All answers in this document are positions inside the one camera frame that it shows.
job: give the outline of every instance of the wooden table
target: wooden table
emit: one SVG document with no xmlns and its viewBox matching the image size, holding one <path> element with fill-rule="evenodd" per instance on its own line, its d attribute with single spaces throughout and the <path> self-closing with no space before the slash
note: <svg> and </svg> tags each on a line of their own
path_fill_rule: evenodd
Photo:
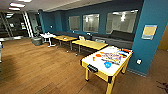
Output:
<svg viewBox="0 0 168 94">
<path fill-rule="evenodd" d="M 102 52 L 104 53 L 114 53 L 118 52 L 118 48 L 114 46 L 108 46 L 96 53 L 93 53 L 81 60 L 81 65 L 86 68 L 86 81 L 89 80 L 89 70 L 93 72 L 95 75 L 98 77 L 102 78 L 106 82 L 108 82 L 108 87 L 106 94 L 111 94 L 113 84 L 115 77 L 118 75 L 118 73 L 122 70 L 122 73 L 125 73 L 128 61 L 130 57 L 132 56 L 132 52 L 125 53 L 127 55 L 126 58 L 121 58 L 120 64 L 112 64 L 110 68 L 106 68 L 104 63 L 105 61 L 102 60 L 103 55 L 101 54 Z"/>
<path fill-rule="evenodd" d="M 77 38 L 74 38 L 74 37 L 69 37 L 69 36 L 64 36 L 64 35 L 61 35 L 61 36 L 56 36 L 56 37 L 53 37 L 55 39 L 58 39 L 59 40 L 59 43 L 60 43 L 60 46 L 61 46 L 61 41 L 65 41 L 65 42 L 70 42 L 70 47 L 71 47 L 71 50 L 72 50 L 72 40 L 75 40 Z"/>
<path fill-rule="evenodd" d="M 91 41 L 91 40 L 76 40 L 76 41 L 72 41 L 72 43 L 79 45 L 79 53 L 80 53 L 80 45 L 85 46 L 85 47 L 89 47 L 92 49 L 96 49 L 96 50 L 100 50 L 103 47 L 108 45 L 106 43 L 99 43 L 99 42 L 95 42 L 95 41 Z"/>
</svg>

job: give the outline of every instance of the blue wall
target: blue wall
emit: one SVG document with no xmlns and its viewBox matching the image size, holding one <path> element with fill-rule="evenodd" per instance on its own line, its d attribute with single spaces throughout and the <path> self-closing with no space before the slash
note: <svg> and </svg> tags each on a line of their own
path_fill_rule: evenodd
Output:
<svg viewBox="0 0 168 94">
<path fill-rule="evenodd" d="M 78 33 L 84 33 L 83 32 L 83 15 L 89 15 L 89 14 L 100 14 L 99 16 L 99 29 L 98 33 L 105 34 L 106 33 L 106 22 L 107 22 L 107 14 L 116 12 L 116 11 L 129 11 L 129 10 L 135 10 L 138 9 L 139 13 L 137 16 L 140 15 L 141 8 L 142 8 L 143 0 L 116 0 L 116 1 L 110 1 L 105 2 L 101 4 L 86 6 L 82 8 L 72 9 L 66 11 L 66 24 L 67 24 L 67 30 L 69 30 L 69 22 L 68 18 L 70 16 L 80 16 L 80 31 Z M 136 19 L 135 29 L 133 33 L 136 31 L 137 23 L 139 21 L 139 17 Z"/>
<path fill-rule="evenodd" d="M 168 22 L 167 0 L 144 0 L 139 24 L 133 43 L 133 56 L 128 67 L 144 74 L 148 73 L 152 59 L 155 55 L 160 39 Z M 157 25 L 153 40 L 141 39 L 145 25 Z"/>
<path fill-rule="evenodd" d="M 52 24 L 55 25 L 55 31 L 72 32 L 69 30 L 68 18 L 69 16 L 80 16 L 80 31 L 75 31 L 75 33 L 86 34 L 87 32 L 83 32 L 83 15 L 100 14 L 98 33 L 105 34 L 108 13 L 138 9 L 139 12 L 137 16 L 140 17 L 140 19 L 137 17 L 133 31 L 136 33 L 132 47 L 134 53 L 130 59 L 128 68 L 146 75 L 168 22 L 167 7 L 167 0 L 144 0 L 144 2 L 143 0 L 115 0 L 67 11 L 55 11 L 49 14 L 43 12 L 40 19 L 43 20 L 41 23 L 43 24 L 43 29 L 45 31 L 48 31 L 48 26 Z M 145 25 L 158 25 L 153 40 L 141 39 Z M 142 60 L 140 65 L 136 63 L 138 59 Z"/>
<path fill-rule="evenodd" d="M 53 13 L 43 12 L 42 10 L 39 10 L 38 12 L 39 12 L 43 33 L 46 33 L 46 32 L 54 33 L 56 30 L 56 26 L 55 26 L 55 19 L 54 19 L 55 17 Z"/>
</svg>

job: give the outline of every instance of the trash can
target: trash can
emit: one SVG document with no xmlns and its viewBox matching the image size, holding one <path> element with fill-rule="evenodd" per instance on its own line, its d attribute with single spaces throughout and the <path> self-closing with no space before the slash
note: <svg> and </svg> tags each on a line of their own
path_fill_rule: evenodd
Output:
<svg viewBox="0 0 168 94">
<path fill-rule="evenodd" d="M 33 37 L 33 38 L 31 38 L 31 41 L 35 46 L 40 46 L 43 44 L 42 38 L 40 38 L 40 37 Z"/>
</svg>

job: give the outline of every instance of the floor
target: floor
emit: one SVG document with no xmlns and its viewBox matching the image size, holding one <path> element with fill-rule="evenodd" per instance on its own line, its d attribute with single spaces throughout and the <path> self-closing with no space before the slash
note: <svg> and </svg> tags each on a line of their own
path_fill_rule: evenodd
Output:
<svg viewBox="0 0 168 94">
<path fill-rule="evenodd" d="M 0 94 L 105 94 L 107 83 L 80 66 L 84 55 L 63 47 L 34 46 L 30 39 L 3 42 Z M 167 94 L 168 52 L 157 50 L 147 77 L 126 71 L 116 77 L 112 94 Z"/>
</svg>

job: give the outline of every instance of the ceiling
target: ceiling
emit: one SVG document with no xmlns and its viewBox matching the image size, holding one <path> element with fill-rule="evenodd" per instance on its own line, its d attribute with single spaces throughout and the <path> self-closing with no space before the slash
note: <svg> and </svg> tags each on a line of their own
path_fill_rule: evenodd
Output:
<svg viewBox="0 0 168 94">
<path fill-rule="evenodd" d="M 0 0 L 0 11 L 10 11 L 10 3 L 25 4 L 20 11 L 37 12 L 39 9 L 51 12 L 55 10 L 69 10 L 73 8 L 98 4 L 112 0 L 32 0 L 31 2 L 19 2 L 17 0 Z"/>
</svg>

